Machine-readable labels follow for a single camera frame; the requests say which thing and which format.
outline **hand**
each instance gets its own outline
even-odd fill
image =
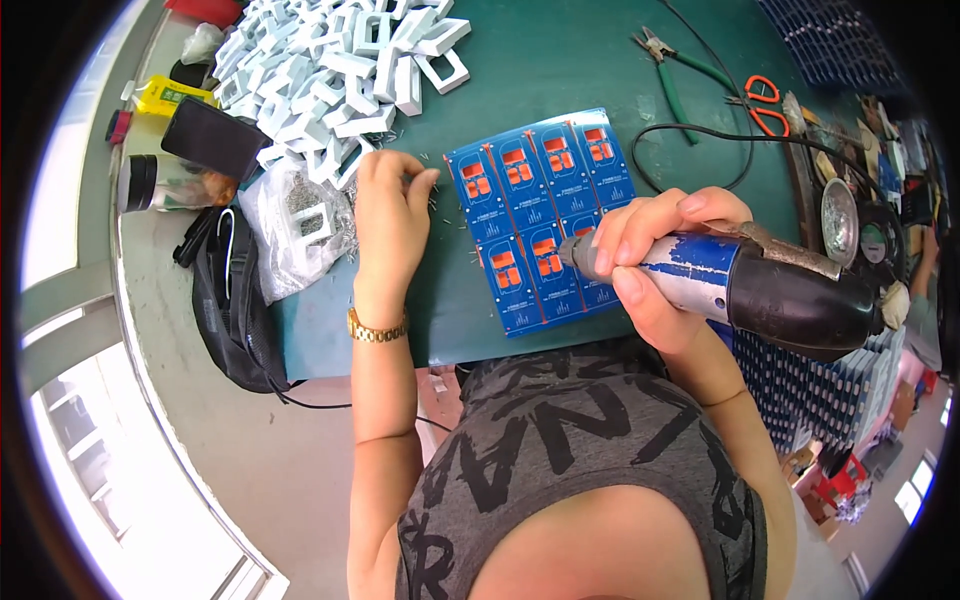
[[[427,202],[439,176],[440,170],[424,169],[393,150],[371,153],[360,163],[354,208],[360,269],[353,293],[357,317],[367,327],[400,324],[407,287],[423,258]]]
[[[752,221],[750,208],[729,191],[707,187],[687,195],[670,189],[656,198],[637,198],[604,215],[593,245],[594,270],[612,275],[613,289],[634,322],[637,333],[665,354],[683,352],[705,324],[701,315],[678,310],[663,297],[654,282],[635,267],[654,240],[671,231],[711,232],[704,221]]]
[[[931,226],[924,226],[924,254],[922,260],[935,262],[940,246],[937,244],[937,235]]]

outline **black phone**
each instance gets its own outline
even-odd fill
[[[160,148],[243,182],[256,171],[257,153],[271,143],[255,126],[185,96],[170,118]]]

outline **green-handled pliers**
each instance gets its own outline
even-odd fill
[[[677,95],[677,88],[673,85],[673,78],[670,77],[670,71],[667,70],[666,64],[663,62],[664,56],[679,60],[680,62],[688,66],[692,66],[702,73],[710,75],[713,79],[720,82],[721,85],[729,89],[732,93],[737,93],[736,87],[733,85],[731,79],[719,69],[710,66],[705,62],[696,60],[686,54],[677,52],[670,46],[663,43],[663,41],[660,40],[656,34],[646,27],[643,28],[643,34],[647,38],[646,41],[640,39],[637,34],[634,34],[634,40],[647,52],[649,52],[657,62],[657,72],[660,74],[660,82],[663,84],[663,93],[666,95],[666,102],[668,105],[670,105],[670,110],[673,111],[673,116],[676,117],[678,123],[683,123],[685,125],[691,124],[689,119],[686,118],[686,112],[684,112],[683,105],[680,104],[680,96]],[[696,132],[692,130],[684,130],[684,135],[686,135],[686,139],[690,140],[691,144],[700,143],[700,136]]]

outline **black backpack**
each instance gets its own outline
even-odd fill
[[[260,290],[253,231],[239,208],[205,208],[174,251],[182,267],[193,264],[193,312],[214,364],[244,390],[287,392],[276,328]]]

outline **wire cutters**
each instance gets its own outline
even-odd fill
[[[761,82],[762,84],[769,86],[770,89],[773,91],[774,95],[764,96],[762,94],[754,94],[754,92],[750,91],[750,88],[756,82]],[[775,85],[773,85],[773,83],[770,80],[768,80],[767,78],[761,75],[754,75],[753,77],[748,79],[747,84],[743,86],[743,90],[747,92],[747,98],[749,98],[750,100],[757,100],[759,102],[766,102],[769,104],[774,104],[780,101],[780,91],[777,89]],[[787,123],[786,117],[784,117],[779,112],[776,112],[775,110],[770,110],[768,108],[754,108],[753,106],[751,106],[750,100],[744,101],[743,99],[737,96],[727,96],[727,104],[746,106],[747,110],[750,112],[750,116],[754,117],[754,121],[756,121],[756,123],[760,125],[760,128],[767,135],[771,135],[773,137],[779,137],[779,136],[786,137],[790,134],[790,124]],[[767,116],[771,116],[780,120],[780,122],[783,124],[783,133],[781,133],[780,135],[773,133],[770,130],[770,128],[767,127],[767,124],[764,123],[762,119],[760,119],[761,114],[765,114]]]
[[[687,66],[697,69],[701,73],[711,76],[734,94],[737,93],[736,86],[733,85],[731,79],[719,69],[706,64],[705,62],[701,62],[700,60],[687,56],[686,54],[677,52],[670,46],[666,45],[666,43],[664,43],[647,27],[643,28],[643,34],[647,38],[646,41],[640,39],[637,34],[633,34],[634,41],[638,43],[644,50],[649,52],[650,55],[653,56],[654,61],[657,63],[657,73],[660,75],[660,83],[663,85],[663,93],[666,95],[666,102],[670,106],[670,110],[673,112],[673,116],[677,119],[678,123],[691,125],[690,120],[686,117],[684,106],[680,104],[680,96],[677,94],[676,86],[673,85],[673,78],[670,76],[670,71],[667,70],[666,64],[663,61],[664,57],[670,57],[671,59],[679,60],[683,64],[686,64]],[[684,135],[691,144],[700,143],[700,136],[696,132],[692,130],[684,130]]]

